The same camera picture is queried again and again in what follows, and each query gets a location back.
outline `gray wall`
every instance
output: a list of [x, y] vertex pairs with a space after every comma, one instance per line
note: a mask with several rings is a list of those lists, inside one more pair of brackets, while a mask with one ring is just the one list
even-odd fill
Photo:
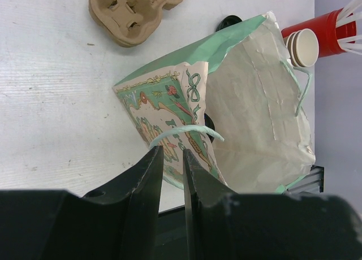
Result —
[[[350, 0], [315, 1], [319, 16]], [[358, 29], [362, 33], [362, 20]], [[325, 191], [344, 197], [362, 213], [362, 56], [319, 59], [315, 84], [315, 150], [317, 164], [326, 168]]]

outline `table surface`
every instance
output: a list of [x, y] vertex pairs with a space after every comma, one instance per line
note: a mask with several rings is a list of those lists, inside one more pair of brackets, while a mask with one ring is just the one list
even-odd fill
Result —
[[[184, 0], [130, 49], [91, 19], [88, 0], [0, 0], [0, 188], [82, 196], [116, 177], [147, 148], [111, 87], [227, 15], [269, 10], [283, 28], [314, 17], [314, 0]], [[314, 85], [304, 108], [314, 134]], [[183, 203], [183, 191], [163, 182], [160, 211]]]

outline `red plastic cup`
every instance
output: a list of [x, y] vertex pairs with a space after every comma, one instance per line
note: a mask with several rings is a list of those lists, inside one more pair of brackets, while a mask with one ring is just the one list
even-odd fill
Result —
[[357, 34], [357, 26], [356, 22], [353, 21], [336, 28], [337, 16], [341, 10], [335, 10], [300, 24], [287, 27], [282, 30], [283, 38], [298, 30], [309, 28], [314, 31], [318, 38], [319, 58], [345, 53], [346, 51], [339, 46], [338, 39], [355, 36]]

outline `brown molded pulp tray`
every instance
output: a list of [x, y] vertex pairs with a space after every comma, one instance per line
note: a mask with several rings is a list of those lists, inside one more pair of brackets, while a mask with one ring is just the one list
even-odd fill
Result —
[[144, 42], [170, 10], [182, 0], [89, 0], [89, 13], [120, 46]]

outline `gift bag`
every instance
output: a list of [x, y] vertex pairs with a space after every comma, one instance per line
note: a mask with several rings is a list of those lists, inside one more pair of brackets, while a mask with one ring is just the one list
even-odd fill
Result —
[[[161, 139], [164, 179], [183, 188], [182, 150], [239, 193], [281, 192], [315, 161], [300, 89], [268, 12], [155, 60], [115, 87], [146, 144]], [[204, 114], [223, 141], [198, 129]]]

